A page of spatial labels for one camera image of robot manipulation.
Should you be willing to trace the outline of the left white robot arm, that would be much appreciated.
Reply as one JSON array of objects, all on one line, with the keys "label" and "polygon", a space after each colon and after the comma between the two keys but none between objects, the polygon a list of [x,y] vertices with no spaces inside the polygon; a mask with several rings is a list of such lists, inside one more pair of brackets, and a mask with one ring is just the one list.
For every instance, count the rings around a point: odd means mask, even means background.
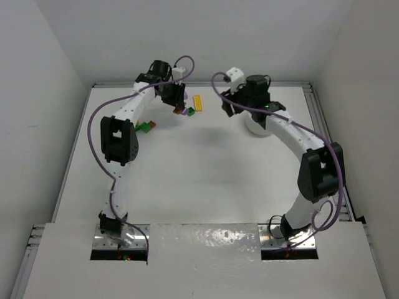
[{"label": "left white robot arm", "polygon": [[117,191],[127,167],[138,155],[138,119],[156,97],[167,105],[183,109],[186,73],[184,67],[154,60],[148,71],[137,77],[126,102],[112,116],[101,119],[100,149],[106,162],[105,169],[112,175],[108,200],[99,214],[102,232],[120,237],[125,228],[128,216],[126,199]]}]

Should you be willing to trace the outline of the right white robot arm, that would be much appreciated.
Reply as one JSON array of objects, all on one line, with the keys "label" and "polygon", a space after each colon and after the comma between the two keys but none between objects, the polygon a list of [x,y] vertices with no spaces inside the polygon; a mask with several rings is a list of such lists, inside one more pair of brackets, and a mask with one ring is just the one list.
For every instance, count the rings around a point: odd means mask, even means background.
[{"label": "right white robot arm", "polygon": [[300,232],[328,229],[339,216],[345,186],[344,153],[337,142],[330,143],[314,130],[293,120],[287,108],[271,100],[268,75],[249,75],[236,67],[223,74],[229,89],[219,93],[222,109],[229,117],[246,113],[247,129],[261,137],[275,136],[299,160],[297,187],[292,207],[281,217],[279,227],[270,230],[276,239],[289,240]]}]

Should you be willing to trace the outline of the brown and purple lego stack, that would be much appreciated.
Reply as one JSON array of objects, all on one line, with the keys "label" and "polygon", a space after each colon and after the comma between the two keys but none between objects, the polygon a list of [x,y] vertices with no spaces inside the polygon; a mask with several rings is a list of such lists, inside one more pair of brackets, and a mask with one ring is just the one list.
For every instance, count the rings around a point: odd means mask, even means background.
[{"label": "brown and purple lego stack", "polygon": [[184,109],[175,108],[175,109],[173,110],[173,113],[175,113],[175,114],[177,114],[177,115],[186,115],[186,116],[188,116],[187,112],[188,112],[188,109],[189,109],[189,108],[184,108]]}]

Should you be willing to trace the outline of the dark green lego brick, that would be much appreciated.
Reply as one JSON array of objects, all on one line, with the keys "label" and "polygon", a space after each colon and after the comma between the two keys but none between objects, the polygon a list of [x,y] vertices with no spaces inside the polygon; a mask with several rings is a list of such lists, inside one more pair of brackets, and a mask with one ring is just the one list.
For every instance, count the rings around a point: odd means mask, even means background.
[{"label": "dark green lego brick", "polygon": [[192,116],[195,114],[195,110],[192,108],[189,108],[187,114],[188,114],[188,116]]}]

